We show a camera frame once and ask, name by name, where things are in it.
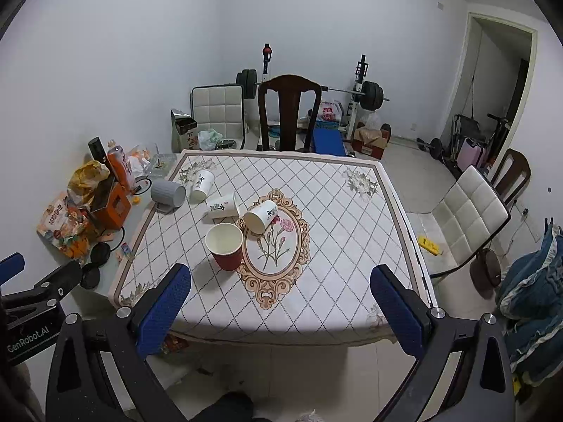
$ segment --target fabric bundle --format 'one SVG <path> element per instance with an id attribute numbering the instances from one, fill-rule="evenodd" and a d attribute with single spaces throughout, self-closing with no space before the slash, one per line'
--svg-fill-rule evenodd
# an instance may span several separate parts
<path id="1" fill-rule="evenodd" d="M 550 224 L 541 248 L 517 259 L 496 304 L 516 321 L 505 332 L 511 369 L 539 385 L 563 367 L 563 231 Z"/>

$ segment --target white chair backrest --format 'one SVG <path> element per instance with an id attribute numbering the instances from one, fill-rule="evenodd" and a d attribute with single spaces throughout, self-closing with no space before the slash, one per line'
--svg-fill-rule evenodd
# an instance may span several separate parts
<path id="1" fill-rule="evenodd" d="M 191 116 L 199 132 L 212 128 L 223 138 L 242 139 L 243 88 L 238 84 L 195 87 L 191 91 Z"/>
<path id="2" fill-rule="evenodd" d="M 458 265 L 469 259 L 509 217 L 495 190 L 472 165 L 432 214 Z"/>

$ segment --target yellow power strip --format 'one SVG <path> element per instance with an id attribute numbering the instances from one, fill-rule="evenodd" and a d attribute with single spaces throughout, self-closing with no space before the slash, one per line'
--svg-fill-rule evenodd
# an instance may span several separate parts
<path id="1" fill-rule="evenodd" d="M 438 247 L 438 244 L 430 241 L 426 236 L 420 235 L 418 237 L 418 245 L 421 248 L 426 249 L 432 255 L 438 255 L 440 253 L 440 248 Z"/>

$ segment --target floral oval medallion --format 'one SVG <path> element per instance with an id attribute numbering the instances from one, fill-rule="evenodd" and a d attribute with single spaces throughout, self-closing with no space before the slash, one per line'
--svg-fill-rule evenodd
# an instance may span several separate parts
<path id="1" fill-rule="evenodd" d="M 278 215 L 268 225 L 263 235 L 255 235 L 239 220 L 243 231 L 243 261 L 238 268 L 244 286 L 254 292 L 263 309 L 270 309 L 280 295 L 291 289 L 309 261 L 309 224 L 291 198 L 284 197 L 280 189 L 260 197 L 254 205 L 266 200 L 274 201 Z"/>

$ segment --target chair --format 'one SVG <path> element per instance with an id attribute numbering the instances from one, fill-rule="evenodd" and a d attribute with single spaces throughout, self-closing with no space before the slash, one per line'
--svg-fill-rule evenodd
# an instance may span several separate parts
<path id="1" fill-rule="evenodd" d="M 508 223 L 510 213 L 495 189 L 469 166 L 428 213 L 408 213 L 416 234 L 438 244 L 441 253 L 423 250 L 431 278 L 453 273 L 467 264 Z"/>
<path id="2" fill-rule="evenodd" d="M 243 88 L 238 84 L 194 87 L 190 94 L 191 115 L 198 131 L 214 129 L 224 139 L 236 141 L 244 149 Z"/>
<path id="3" fill-rule="evenodd" d="M 262 150 L 269 148 L 268 118 L 266 116 L 265 95 L 268 90 L 278 92 L 280 106 L 280 151 L 294 151 L 297 138 L 297 114 L 299 112 L 299 101 L 301 94 L 312 90 L 315 92 L 315 104 L 309 118 L 309 127 L 305 136 L 303 152 L 309 152 L 311 146 L 312 131 L 315 128 L 317 114 L 319 113 L 321 88 L 317 83 L 296 75 L 282 75 L 274 77 L 260 84 L 258 89 L 258 112 L 260 114 L 260 126 L 262 133 Z"/>
<path id="4" fill-rule="evenodd" d="M 500 176 L 500 173 L 503 172 L 503 168 L 505 167 L 505 163 L 508 158 L 512 159 L 511 165 L 508 167 L 508 170 L 497 183 L 497 179 Z M 516 186 L 514 190 L 511 190 L 516 181 L 519 179 L 521 175 L 524 175 L 524 179 L 520 184 Z M 509 205 L 512 200 L 516 198 L 516 196 L 520 193 L 523 187 L 531 178 L 531 170 L 530 165 L 528 164 L 526 157 L 521 152 L 515 151 L 514 149 L 507 149 L 505 156 L 502 158 L 498 170 L 494 174 L 491 184 L 494 186 L 496 192 L 499 194 L 501 198 L 508 195 L 504 202 L 506 205 Z"/>

